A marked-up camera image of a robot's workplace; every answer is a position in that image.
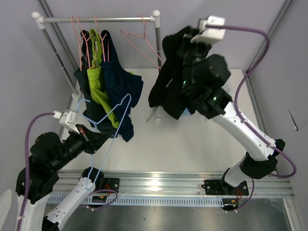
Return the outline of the navy blue shorts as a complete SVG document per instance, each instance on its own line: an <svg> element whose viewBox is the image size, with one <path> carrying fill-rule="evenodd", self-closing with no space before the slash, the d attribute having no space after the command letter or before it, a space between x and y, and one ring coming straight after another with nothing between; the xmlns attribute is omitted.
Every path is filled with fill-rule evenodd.
<svg viewBox="0 0 308 231"><path fill-rule="evenodd" d="M102 62L100 66L102 67L103 77L100 77L100 82L103 83L111 107L113 108L116 104L120 103L126 94L129 93L132 96L128 112L118 132L122 136L122 139L128 142L134 136L133 124L129 114L131 108L135 107L140 99L143 80L141 76L134 75L122 68L109 31L103 30L101 37L103 38L102 46L104 54L101 55ZM128 99L125 100L122 106L114 110L114 114L119 122L124 115L127 101Z"/></svg>

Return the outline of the light blue shorts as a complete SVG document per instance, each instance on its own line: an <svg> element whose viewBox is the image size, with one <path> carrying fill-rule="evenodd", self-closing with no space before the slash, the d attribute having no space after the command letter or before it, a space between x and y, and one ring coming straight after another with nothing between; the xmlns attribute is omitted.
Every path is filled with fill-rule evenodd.
<svg viewBox="0 0 308 231"><path fill-rule="evenodd" d="M191 112L189 111L189 109L186 108L186 109L183 111L183 113L182 113L181 115L182 115L182 116L191 116L192 114L191 114Z"/></svg>

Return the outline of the dark teal shorts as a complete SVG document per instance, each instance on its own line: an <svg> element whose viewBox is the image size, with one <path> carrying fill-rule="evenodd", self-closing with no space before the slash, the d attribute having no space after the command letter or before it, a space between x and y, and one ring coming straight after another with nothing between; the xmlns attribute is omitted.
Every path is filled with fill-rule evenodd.
<svg viewBox="0 0 308 231"><path fill-rule="evenodd" d="M78 68L74 72L74 76L79 83L79 87L84 96L84 99L90 100L90 103L83 102L86 109L82 113L93 121L98 122L106 115L106 112L103 106L96 103L91 97L87 69L82 69L80 71L80 69Z"/></svg>

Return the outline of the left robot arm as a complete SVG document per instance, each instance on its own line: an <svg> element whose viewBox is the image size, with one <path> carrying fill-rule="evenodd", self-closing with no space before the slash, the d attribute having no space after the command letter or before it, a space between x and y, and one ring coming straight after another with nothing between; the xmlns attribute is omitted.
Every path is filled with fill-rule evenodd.
<svg viewBox="0 0 308 231"><path fill-rule="evenodd" d="M110 135L93 132L77 125L66 140L54 132L43 133L34 145L26 148L26 166L18 175L16 193L18 231L61 231L73 212L92 192L104 190L104 173L89 167L83 171L69 195L47 215L44 214L53 187L60 179L59 171L82 152L94 154Z"/></svg>

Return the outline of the pink hanger of teal shorts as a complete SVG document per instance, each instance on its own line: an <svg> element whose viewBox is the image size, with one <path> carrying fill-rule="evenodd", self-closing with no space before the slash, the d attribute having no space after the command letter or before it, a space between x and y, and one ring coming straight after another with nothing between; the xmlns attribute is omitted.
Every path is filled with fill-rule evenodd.
<svg viewBox="0 0 308 231"><path fill-rule="evenodd" d="M76 40L78 42L78 60L79 60L79 69L81 71L82 70L82 60L81 60L81 55L82 55L82 52L81 52L81 41L82 41L82 39L77 34L77 31L76 31L76 28L75 28L75 25L74 25L74 17L73 16L71 16L71 25L72 25L72 28L73 28Z"/></svg>

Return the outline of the lime green shorts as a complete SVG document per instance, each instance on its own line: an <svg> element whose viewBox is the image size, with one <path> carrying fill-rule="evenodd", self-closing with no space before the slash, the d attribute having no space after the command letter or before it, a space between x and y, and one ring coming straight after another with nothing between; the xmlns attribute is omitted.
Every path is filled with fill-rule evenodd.
<svg viewBox="0 0 308 231"><path fill-rule="evenodd" d="M88 78L89 78L89 83L90 83L90 93L92 99L103 106L105 109L106 114L111 111L112 107L108 98L108 95L106 93L106 90L103 87L103 83L100 82L100 77L103 77L103 71L102 67L98 71L94 72L88 72ZM109 121L111 122L112 126L114 128L118 128L119 126L119 121L112 112L110 115L107 116Z"/></svg>

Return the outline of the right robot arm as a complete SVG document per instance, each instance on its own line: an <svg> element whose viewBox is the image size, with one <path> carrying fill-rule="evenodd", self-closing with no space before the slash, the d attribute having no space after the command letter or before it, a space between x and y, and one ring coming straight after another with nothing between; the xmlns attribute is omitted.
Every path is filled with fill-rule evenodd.
<svg viewBox="0 0 308 231"><path fill-rule="evenodd" d="M223 89L231 75L226 61L221 55L207 53L212 44L222 40L227 29L267 36L258 29L205 23L184 35L179 52L183 57L182 93L196 111L224 128L246 149L241 161L228 168L219 181L221 193L231 195L247 179L272 175L285 142L267 136L244 115L238 106L240 89L234 97Z"/></svg>

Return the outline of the black shorts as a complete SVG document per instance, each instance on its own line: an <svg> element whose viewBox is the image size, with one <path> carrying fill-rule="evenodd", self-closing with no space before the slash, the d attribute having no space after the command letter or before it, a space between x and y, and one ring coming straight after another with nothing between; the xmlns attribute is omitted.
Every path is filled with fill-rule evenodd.
<svg viewBox="0 0 308 231"><path fill-rule="evenodd" d="M188 109L190 114L195 113L186 95L182 94L183 58L177 55L185 34L196 35L197 30L186 26L173 35L163 38L162 46L166 57L157 80L152 87L148 102L151 108L162 106L174 119L178 120L183 112Z"/></svg>

